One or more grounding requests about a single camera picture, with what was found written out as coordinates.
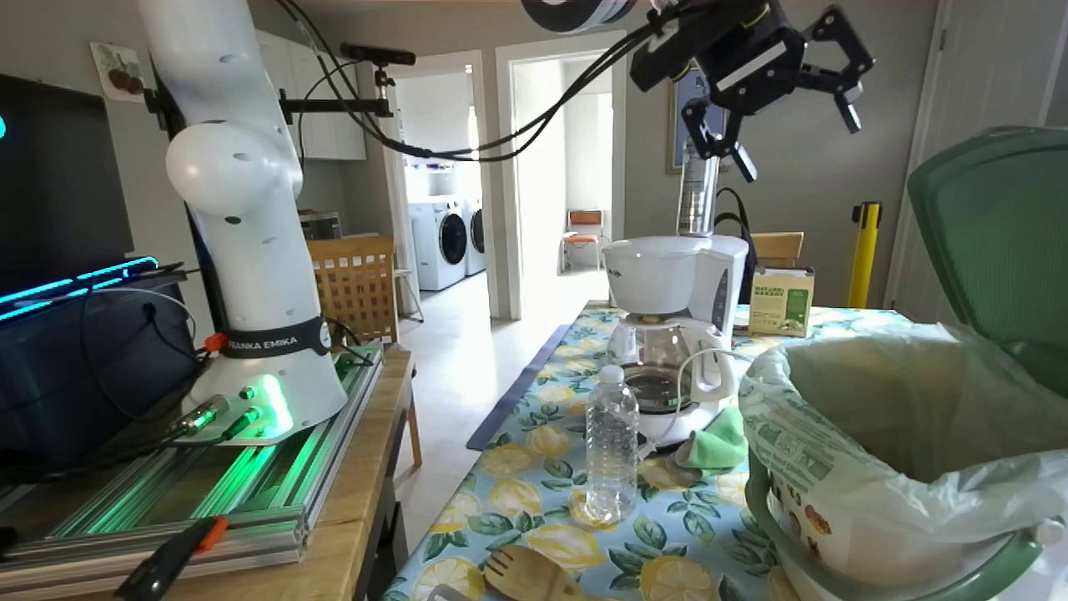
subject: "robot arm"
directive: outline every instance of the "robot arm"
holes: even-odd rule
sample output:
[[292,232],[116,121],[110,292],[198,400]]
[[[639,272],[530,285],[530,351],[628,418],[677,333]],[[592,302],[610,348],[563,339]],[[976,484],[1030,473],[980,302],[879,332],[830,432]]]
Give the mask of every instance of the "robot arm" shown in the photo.
[[[742,121],[797,88],[830,92],[847,130],[861,130],[850,92],[861,90],[861,78],[875,61],[837,7],[828,7],[805,35],[789,26],[777,0],[682,0],[651,13],[651,19],[669,17],[677,19],[674,35],[636,53],[632,80],[651,90],[663,78],[677,78],[690,61],[700,68],[709,97],[690,101],[682,121],[706,161],[735,158],[742,174],[758,181],[737,144]],[[841,46],[847,63],[841,71],[805,63],[805,46],[828,40]],[[726,110],[726,130],[706,127],[710,108]]]
[[205,442],[274,444],[333,418],[333,373],[296,222],[301,164],[246,0],[142,0],[152,57],[179,108],[167,177],[219,279],[226,348],[185,400]]

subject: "washing machine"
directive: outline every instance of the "washing machine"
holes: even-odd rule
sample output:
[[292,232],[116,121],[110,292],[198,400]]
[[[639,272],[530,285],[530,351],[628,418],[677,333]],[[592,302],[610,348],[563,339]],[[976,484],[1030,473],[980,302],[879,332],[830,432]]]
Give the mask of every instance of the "washing machine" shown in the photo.
[[422,292],[444,292],[468,278],[468,222],[461,199],[411,203],[411,236]]
[[484,236],[484,214],[481,214],[479,199],[468,203],[468,262],[465,262],[465,267],[468,267],[468,278],[488,272],[488,236]]

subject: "green lid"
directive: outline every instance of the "green lid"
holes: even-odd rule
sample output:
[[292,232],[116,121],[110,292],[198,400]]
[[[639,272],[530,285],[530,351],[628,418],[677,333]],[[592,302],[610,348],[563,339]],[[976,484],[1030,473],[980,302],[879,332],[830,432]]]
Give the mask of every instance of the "green lid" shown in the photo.
[[909,195],[957,316],[1068,396],[1068,130],[987,130]]

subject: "floral tablecloth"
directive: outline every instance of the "floral tablecloth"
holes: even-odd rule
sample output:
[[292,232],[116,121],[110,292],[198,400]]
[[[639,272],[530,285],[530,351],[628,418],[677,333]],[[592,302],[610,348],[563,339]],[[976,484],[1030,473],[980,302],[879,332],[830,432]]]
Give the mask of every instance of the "floral tablecloth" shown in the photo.
[[[889,309],[819,306],[810,338],[909,325]],[[749,520],[749,472],[677,481],[644,464],[636,510],[614,526],[581,526],[572,502],[583,473],[583,406],[607,362],[614,314],[592,305],[534,376],[432,535],[414,548],[389,601],[495,601],[481,564],[500,545],[528,545],[569,569],[593,598],[793,598],[770,540]],[[737,373],[781,338],[735,338]]]

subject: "white appliance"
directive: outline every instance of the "white appliance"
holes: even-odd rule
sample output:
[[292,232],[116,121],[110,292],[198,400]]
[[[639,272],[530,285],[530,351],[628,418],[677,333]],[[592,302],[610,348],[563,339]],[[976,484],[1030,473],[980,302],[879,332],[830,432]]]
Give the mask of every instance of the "white appliance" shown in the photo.
[[610,362],[640,405],[639,432],[669,446],[700,432],[735,395],[735,306],[749,245],[737,236],[636,236],[605,245],[620,325]]
[[456,199],[411,203],[411,236],[422,292],[433,293],[468,278],[468,225]]
[[488,236],[484,236],[484,214],[481,199],[468,203],[468,278],[488,272]]

